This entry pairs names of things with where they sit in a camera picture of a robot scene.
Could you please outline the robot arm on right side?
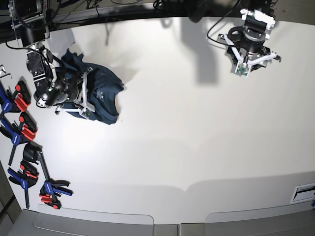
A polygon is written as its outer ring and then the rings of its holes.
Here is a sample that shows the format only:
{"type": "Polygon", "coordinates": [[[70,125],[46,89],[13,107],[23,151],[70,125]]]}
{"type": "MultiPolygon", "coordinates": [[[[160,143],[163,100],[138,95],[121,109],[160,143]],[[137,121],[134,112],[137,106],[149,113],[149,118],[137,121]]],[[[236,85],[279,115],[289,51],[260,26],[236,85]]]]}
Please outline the robot arm on right side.
{"type": "Polygon", "coordinates": [[[19,49],[27,51],[37,106],[54,106],[56,114],[65,111],[90,119],[95,107],[88,99],[88,75],[93,69],[67,66],[43,44],[50,37],[49,25],[58,10],[50,9],[46,0],[10,0],[8,11],[12,29],[22,41],[19,49]]]}

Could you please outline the robot arm on left side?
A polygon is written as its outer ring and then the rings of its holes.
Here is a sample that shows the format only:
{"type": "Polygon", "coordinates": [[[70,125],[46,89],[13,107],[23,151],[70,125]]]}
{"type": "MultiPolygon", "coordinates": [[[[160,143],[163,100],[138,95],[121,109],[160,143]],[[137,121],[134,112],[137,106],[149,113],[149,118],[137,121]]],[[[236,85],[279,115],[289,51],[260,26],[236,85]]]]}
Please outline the robot arm on left side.
{"type": "Polygon", "coordinates": [[[231,57],[235,74],[248,76],[254,70],[265,68],[272,60],[282,60],[276,52],[264,46],[276,23],[273,4],[271,0],[251,0],[240,10],[244,24],[218,35],[218,41],[227,47],[226,53],[231,57]]]}

